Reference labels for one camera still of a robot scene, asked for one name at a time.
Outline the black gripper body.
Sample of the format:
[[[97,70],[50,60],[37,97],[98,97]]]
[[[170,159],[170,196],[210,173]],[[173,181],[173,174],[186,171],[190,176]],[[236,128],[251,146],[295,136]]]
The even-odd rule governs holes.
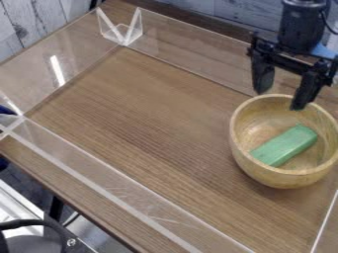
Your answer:
[[[333,33],[327,24],[331,0],[281,0],[281,19],[277,34],[268,38],[251,34],[247,55],[257,51],[273,68],[297,75],[308,70],[320,73],[329,86],[338,70],[338,53],[321,44],[324,30]]]

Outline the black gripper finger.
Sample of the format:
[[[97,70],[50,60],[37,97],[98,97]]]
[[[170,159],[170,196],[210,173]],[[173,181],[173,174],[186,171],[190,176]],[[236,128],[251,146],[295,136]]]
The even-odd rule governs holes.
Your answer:
[[[251,56],[252,85],[257,94],[265,93],[273,84],[275,68],[269,60],[257,51]]]
[[[308,103],[315,100],[320,89],[325,85],[324,76],[308,70],[303,73],[299,87],[295,90],[293,97],[289,104],[292,111],[301,111]]]

